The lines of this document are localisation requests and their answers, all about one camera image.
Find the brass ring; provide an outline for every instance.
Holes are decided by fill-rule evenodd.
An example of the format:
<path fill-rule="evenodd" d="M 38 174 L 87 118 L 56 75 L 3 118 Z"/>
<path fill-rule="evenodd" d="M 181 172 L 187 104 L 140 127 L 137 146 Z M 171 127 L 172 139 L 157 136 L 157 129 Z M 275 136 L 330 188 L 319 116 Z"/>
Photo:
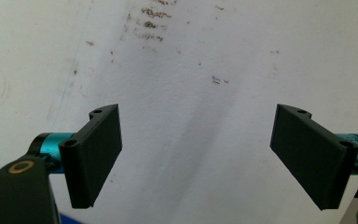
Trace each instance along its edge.
<path fill-rule="evenodd" d="M 19 165 L 25 164 L 24 167 L 21 167 L 20 169 L 16 168 Z M 31 169 L 34 166 L 34 162 L 33 161 L 19 161 L 16 164 L 10 166 L 10 168 L 8 168 L 8 172 L 13 174 L 13 175 L 17 175 L 17 174 L 21 174 L 29 169 Z"/>

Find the white surface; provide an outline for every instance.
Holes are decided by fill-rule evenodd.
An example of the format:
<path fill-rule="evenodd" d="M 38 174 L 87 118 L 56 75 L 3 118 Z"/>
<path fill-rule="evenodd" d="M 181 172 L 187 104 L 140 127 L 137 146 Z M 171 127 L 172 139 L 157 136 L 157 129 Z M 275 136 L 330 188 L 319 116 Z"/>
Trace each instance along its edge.
<path fill-rule="evenodd" d="M 358 1 L 166 1 L 0 1 L 0 167 L 37 134 L 119 104 L 124 147 L 95 207 L 73 210 L 64 177 L 51 178 L 63 213 L 339 223 L 358 177 L 339 210 L 321 212 L 269 139 L 277 103 L 358 133 Z"/>

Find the screw hole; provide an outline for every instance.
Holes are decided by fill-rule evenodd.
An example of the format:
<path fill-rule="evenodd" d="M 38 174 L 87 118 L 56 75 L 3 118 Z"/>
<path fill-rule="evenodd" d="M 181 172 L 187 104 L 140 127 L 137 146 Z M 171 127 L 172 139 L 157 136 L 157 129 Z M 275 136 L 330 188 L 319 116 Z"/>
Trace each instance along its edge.
<path fill-rule="evenodd" d="M 350 142 L 340 141 L 339 143 L 344 147 L 353 147 L 353 143 Z"/>
<path fill-rule="evenodd" d="M 66 147 L 71 147 L 71 146 L 73 146 L 73 145 L 76 144 L 76 143 L 77 143 L 76 140 L 69 140 L 69 141 L 66 141 L 64 145 L 65 145 Z"/>

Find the blue edge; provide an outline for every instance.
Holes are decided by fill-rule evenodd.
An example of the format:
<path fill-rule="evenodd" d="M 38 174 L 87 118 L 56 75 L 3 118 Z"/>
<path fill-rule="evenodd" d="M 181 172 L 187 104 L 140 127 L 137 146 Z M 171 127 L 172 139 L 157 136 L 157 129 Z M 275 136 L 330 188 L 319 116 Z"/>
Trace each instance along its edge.
<path fill-rule="evenodd" d="M 61 224 L 81 224 L 81 222 L 78 222 L 63 214 L 60 214 L 60 218 L 61 218 Z"/>

